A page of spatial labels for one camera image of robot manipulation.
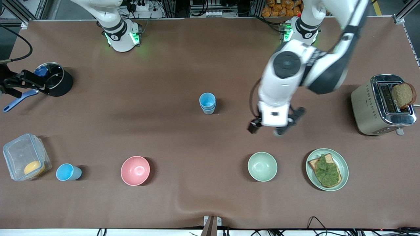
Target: light green plate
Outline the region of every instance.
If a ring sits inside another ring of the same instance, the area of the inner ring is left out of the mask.
[[[328,153],[331,153],[331,155],[333,156],[334,162],[339,168],[341,178],[342,178],[341,182],[337,186],[332,187],[332,188],[326,188],[322,186],[320,181],[316,178],[315,172],[312,170],[311,166],[309,165],[309,161],[321,157],[321,154],[328,154]],[[308,174],[308,177],[311,180],[311,182],[318,188],[325,191],[337,191],[341,189],[342,187],[344,187],[344,185],[346,185],[347,180],[349,179],[349,167],[347,166],[347,163],[344,160],[344,158],[338,152],[328,149],[328,148],[320,148],[320,149],[316,149],[311,154],[309,154],[308,159],[306,159],[306,174]]]
[[[272,155],[257,152],[249,158],[248,171],[254,179],[267,182],[277,174],[277,162]]]

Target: toast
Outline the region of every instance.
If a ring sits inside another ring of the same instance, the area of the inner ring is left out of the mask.
[[[416,101],[417,95],[414,87],[409,83],[397,84],[392,87],[392,98],[400,109],[405,109]]]
[[[319,159],[321,159],[321,158],[319,157],[317,159],[313,159],[313,160],[311,160],[311,161],[308,162],[309,163],[309,166],[312,168],[312,170],[314,171],[314,173],[315,173],[315,170],[316,170],[316,166],[318,165]],[[335,164],[334,159],[333,159],[333,156],[331,155],[331,153],[325,154],[325,161],[327,163],[334,163]],[[341,173],[340,173],[340,170],[339,170],[338,167],[337,167],[337,172],[339,173],[339,181],[336,184],[331,185],[331,186],[324,186],[323,185],[324,187],[326,187],[326,188],[332,188],[332,187],[337,186],[339,183],[341,183]]]

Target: clear plastic container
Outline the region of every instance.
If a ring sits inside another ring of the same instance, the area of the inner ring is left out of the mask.
[[[10,177],[29,180],[51,169],[51,162],[42,141],[33,134],[24,134],[3,147]]]

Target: pink bowl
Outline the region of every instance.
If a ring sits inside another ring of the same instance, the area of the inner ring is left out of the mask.
[[[137,186],[146,181],[150,174],[150,165],[144,157],[130,157],[121,167],[121,178],[130,186]]]

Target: brown table cover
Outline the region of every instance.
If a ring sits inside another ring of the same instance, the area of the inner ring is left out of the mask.
[[[340,29],[332,18],[321,27],[318,46],[327,50]],[[279,45],[264,23],[150,21],[142,45],[127,53],[108,47],[101,30],[92,21],[32,21],[21,31],[34,53],[10,63],[12,70],[54,61],[75,83],[65,96],[40,94],[0,115],[0,145],[37,135],[53,166],[33,181],[15,182],[0,161],[1,228],[177,228],[202,224],[205,215],[233,228],[304,228],[312,215],[328,228],[420,225],[420,125],[404,129],[404,136],[362,136],[349,100],[381,73],[420,88],[404,28],[391,18],[368,19],[336,92],[298,89],[292,105],[307,114],[282,138],[269,127],[247,131],[250,89]],[[12,57],[27,51],[18,39]],[[204,92],[217,97],[213,115],[200,109]],[[1,107],[12,99],[3,96]],[[306,176],[307,155],[322,147],[338,151],[349,166],[339,191],[320,191]],[[247,172],[258,151],[277,160],[270,182]],[[120,168],[135,155],[150,161],[152,173],[132,187]],[[81,166],[82,179],[58,181],[63,163]]]

